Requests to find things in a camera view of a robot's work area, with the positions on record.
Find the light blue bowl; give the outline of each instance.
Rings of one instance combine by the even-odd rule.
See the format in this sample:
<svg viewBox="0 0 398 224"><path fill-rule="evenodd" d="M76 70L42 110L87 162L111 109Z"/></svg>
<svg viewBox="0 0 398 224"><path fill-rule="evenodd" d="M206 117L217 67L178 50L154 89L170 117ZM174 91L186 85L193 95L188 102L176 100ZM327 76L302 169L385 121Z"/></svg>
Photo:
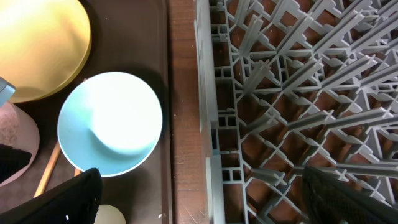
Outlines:
<svg viewBox="0 0 398 224"><path fill-rule="evenodd" d="M154 150L162 108L140 78L122 72L96 75L77 86L58 119L65 157L82 171L92 167L112 177L133 170Z"/></svg>

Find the yellow plate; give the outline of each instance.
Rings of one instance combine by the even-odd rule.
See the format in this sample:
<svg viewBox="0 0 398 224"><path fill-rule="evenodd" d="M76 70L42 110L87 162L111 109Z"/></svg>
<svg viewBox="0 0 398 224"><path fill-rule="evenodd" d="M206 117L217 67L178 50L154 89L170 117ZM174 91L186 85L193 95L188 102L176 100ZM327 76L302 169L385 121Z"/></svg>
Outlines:
<svg viewBox="0 0 398 224"><path fill-rule="evenodd" d="M0 76L16 87L13 103L61 90L83 68L90 46L79 1L0 1Z"/></svg>

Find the plastic grid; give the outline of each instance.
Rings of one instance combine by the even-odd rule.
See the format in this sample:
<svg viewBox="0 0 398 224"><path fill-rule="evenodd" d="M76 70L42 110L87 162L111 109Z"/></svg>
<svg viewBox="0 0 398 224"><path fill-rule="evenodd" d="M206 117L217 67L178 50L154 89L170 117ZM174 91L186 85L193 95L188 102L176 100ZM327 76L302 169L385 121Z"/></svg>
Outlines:
<svg viewBox="0 0 398 224"><path fill-rule="evenodd" d="M308 223L300 200L290 194L300 188L295 180L305 165L396 206L396 10L398 1L380 0L197 1L201 131L209 139L203 145L212 148L211 159L221 161L218 167L208 164L209 213L226 212L215 223L274 223L280 219L272 211L281 204L298 214L295 222ZM214 65L203 62L203 46L210 44L206 24L200 24L209 20L201 18L206 13L215 15L207 27ZM333 20L324 23L319 18L325 16ZM279 33L277 38L272 32ZM204 66L214 66L214 73ZM215 121L212 110L217 107ZM251 147L248 138L266 151L258 163L245 152L246 145ZM301 152L286 146L292 139L305 146ZM331 141L343 145L327 146ZM284 165L275 166L278 161ZM220 169L222 182L215 180ZM271 192L261 206L251 197L250 185L258 180ZM227 199L227 185L238 186L232 191L242 204L234 206L242 214L228 212L227 203L236 202ZM224 198L212 198L216 194ZM224 200L224 207L215 200Z"/></svg>

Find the dishwasher rack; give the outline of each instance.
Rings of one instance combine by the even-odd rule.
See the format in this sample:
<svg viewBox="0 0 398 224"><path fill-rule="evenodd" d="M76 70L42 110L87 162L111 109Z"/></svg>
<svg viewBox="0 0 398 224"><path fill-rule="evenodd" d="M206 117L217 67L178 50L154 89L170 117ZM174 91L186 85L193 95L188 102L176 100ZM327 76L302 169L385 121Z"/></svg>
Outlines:
<svg viewBox="0 0 398 224"><path fill-rule="evenodd" d="M212 223L308 223L315 166L395 207L398 1L197 0Z"/></svg>

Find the bowl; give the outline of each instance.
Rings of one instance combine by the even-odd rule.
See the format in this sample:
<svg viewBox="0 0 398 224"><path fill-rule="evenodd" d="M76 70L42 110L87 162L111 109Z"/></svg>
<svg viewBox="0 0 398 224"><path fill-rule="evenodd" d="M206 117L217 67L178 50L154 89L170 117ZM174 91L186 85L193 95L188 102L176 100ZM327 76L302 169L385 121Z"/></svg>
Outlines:
<svg viewBox="0 0 398 224"><path fill-rule="evenodd" d="M0 70L16 87L13 103L67 86L91 47L90 22L78 0L1 0Z"/></svg>
<svg viewBox="0 0 398 224"><path fill-rule="evenodd" d="M123 214L112 205L100 205L94 224L126 224Z"/></svg>
<svg viewBox="0 0 398 224"><path fill-rule="evenodd" d="M65 157L79 170L92 167L111 177L133 170L154 150L162 131L162 108L140 78L108 72L77 86L58 119Z"/></svg>

